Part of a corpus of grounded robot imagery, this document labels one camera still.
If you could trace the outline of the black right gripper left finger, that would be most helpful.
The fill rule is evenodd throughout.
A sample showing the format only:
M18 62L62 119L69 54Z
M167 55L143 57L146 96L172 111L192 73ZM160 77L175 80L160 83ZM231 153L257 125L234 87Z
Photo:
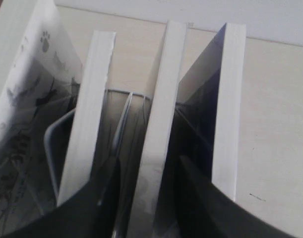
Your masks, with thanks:
M117 215L121 168L108 158L68 201L7 238L109 238Z

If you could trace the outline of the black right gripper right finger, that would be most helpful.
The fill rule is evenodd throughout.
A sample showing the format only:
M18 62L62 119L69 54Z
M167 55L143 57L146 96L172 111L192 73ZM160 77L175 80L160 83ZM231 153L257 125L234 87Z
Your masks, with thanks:
M221 192L187 156L176 165L176 217L183 238L290 238Z

